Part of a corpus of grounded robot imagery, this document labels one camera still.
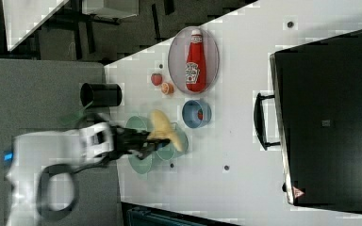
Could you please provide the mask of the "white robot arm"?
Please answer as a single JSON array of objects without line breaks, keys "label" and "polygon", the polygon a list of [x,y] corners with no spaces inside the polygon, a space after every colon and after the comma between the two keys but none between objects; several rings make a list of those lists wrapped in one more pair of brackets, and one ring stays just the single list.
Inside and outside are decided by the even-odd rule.
[{"label": "white robot arm", "polygon": [[76,174],[104,168],[126,154],[144,159],[180,138],[166,123],[138,131],[105,121],[80,129],[17,136],[7,178],[13,185],[6,226],[37,226],[69,216],[79,199]]}]

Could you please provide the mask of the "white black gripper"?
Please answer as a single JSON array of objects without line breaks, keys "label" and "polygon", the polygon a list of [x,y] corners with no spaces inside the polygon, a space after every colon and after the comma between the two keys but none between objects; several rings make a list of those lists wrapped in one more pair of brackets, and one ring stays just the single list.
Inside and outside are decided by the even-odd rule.
[{"label": "white black gripper", "polygon": [[[111,125],[109,122],[99,122],[79,129],[80,160],[82,164],[95,164],[106,157],[116,160],[127,154],[124,148],[124,137],[129,140],[146,140],[149,131],[137,130]],[[167,146],[168,139],[154,139],[132,146],[128,152],[143,160],[157,150]]]}]

